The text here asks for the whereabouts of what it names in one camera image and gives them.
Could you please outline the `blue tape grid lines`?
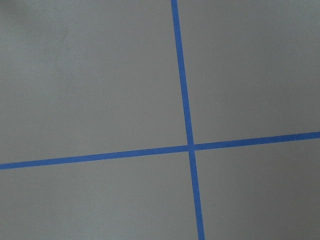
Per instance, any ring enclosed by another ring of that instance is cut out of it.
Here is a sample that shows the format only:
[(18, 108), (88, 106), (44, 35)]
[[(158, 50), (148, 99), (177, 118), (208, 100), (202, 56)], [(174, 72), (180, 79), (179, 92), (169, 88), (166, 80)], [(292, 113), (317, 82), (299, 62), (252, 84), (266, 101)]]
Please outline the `blue tape grid lines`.
[(142, 156), (158, 156), (163, 154), (187, 153), (188, 160), (189, 160), (192, 192), (193, 192), (197, 237), (200, 240), (204, 240), (206, 237), (205, 237), (205, 228), (204, 228), (204, 221), (203, 221), (196, 152), (204, 151), (204, 150), (229, 149), (229, 148), (264, 145), (264, 144), (315, 140), (315, 139), (319, 139), (320, 133), (318, 131), (314, 131), (314, 132), (295, 133), (295, 134), (267, 136), (267, 137), (258, 137), (258, 138), (236, 139), (236, 140), (207, 142), (207, 143), (195, 143), (191, 110), (190, 110), (190, 100), (189, 100), (189, 93), (188, 93), (188, 83), (187, 83), (186, 70), (185, 70), (183, 41), (182, 41), (181, 25), (180, 25), (180, 17), (179, 17), (179, 4), (178, 4), (178, 1), (172, 0), (170, 2), (170, 5), (171, 5), (175, 49), (176, 49), (177, 65), (178, 65), (178, 73), (179, 73), (179, 83), (180, 83), (180, 90), (181, 90), (181, 97), (182, 97), (184, 125), (185, 125), (186, 140), (187, 140), (186, 145), (127, 150), (127, 151), (90, 154), (90, 155), (81, 155), (81, 156), (68, 156), (68, 157), (31, 160), (31, 161), (22, 161), (22, 162), (2, 163), (0, 165), (0, 168), (1, 170), (11, 170), (11, 169), (22, 169), (22, 168), (41, 167), (41, 166), (53, 166), (53, 165), (96, 162), (96, 161), (106, 161), (106, 160), (115, 160), (115, 159), (124, 159), (124, 158), (135, 158), (135, 157), (142, 157)]

